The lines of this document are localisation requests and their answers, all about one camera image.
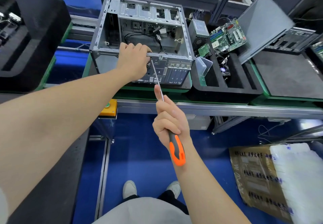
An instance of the shoe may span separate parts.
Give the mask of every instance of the shoe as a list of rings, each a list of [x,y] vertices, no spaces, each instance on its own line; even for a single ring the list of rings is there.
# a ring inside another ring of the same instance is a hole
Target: shoe
[[[122,197],[125,199],[131,195],[137,195],[136,185],[133,181],[126,181],[126,183],[123,185]]]
[[[178,181],[173,181],[167,188],[167,190],[172,190],[172,192],[174,193],[175,199],[178,198],[178,196],[181,193],[181,186],[180,183]]]

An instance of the screwdriver handle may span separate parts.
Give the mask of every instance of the screwdriver handle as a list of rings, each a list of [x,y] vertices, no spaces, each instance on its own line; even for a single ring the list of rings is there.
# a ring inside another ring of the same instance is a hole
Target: screwdriver handle
[[[181,143],[178,135],[174,134],[170,130],[168,130],[168,134],[170,140],[169,149],[172,159],[177,166],[183,166],[186,162],[183,144]]]

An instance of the cardboard box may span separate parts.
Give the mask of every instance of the cardboard box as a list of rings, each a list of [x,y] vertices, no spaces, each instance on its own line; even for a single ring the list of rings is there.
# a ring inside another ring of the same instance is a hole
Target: cardboard box
[[[272,145],[233,147],[229,149],[231,165],[243,201],[287,223],[293,223],[281,189],[282,180],[274,168]]]

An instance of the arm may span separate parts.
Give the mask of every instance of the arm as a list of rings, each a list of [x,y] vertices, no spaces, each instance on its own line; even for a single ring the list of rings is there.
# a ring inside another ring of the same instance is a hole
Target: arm
[[[190,128],[185,114],[167,96],[161,100],[159,86],[155,86],[158,116],[153,123],[161,143],[169,150],[169,129],[179,138],[185,150],[186,163],[174,165],[177,179],[193,224],[205,223],[250,223],[238,206],[216,181],[196,152],[190,137]]]
[[[145,75],[147,46],[121,43],[117,68],[0,105],[0,189],[11,214],[114,94]]]

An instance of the green circuit board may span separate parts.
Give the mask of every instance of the green circuit board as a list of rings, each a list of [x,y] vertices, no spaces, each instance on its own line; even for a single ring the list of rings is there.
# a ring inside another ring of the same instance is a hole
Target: green circuit board
[[[234,18],[231,22],[216,28],[210,33],[212,48],[216,54],[221,52],[230,52],[244,45],[247,42],[238,21]],[[209,45],[205,44],[198,51],[200,56],[204,57],[209,53]]]

